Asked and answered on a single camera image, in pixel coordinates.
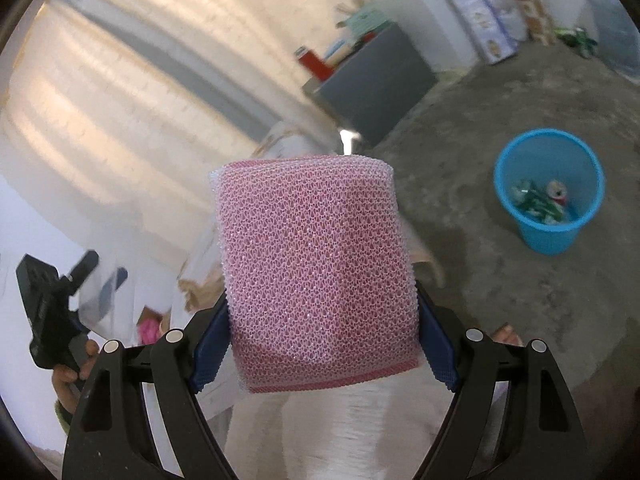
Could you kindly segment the left hand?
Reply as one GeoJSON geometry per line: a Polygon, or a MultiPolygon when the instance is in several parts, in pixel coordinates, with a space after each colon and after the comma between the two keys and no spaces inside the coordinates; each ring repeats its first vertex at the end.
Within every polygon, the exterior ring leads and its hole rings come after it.
{"type": "Polygon", "coordinates": [[[52,386],[61,408],[71,415],[75,414],[80,393],[80,382],[89,378],[96,357],[100,352],[100,346],[92,339],[88,339],[85,345],[86,359],[79,370],[73,370],[64,364],[55,365],[52,372],[52,386]]]}

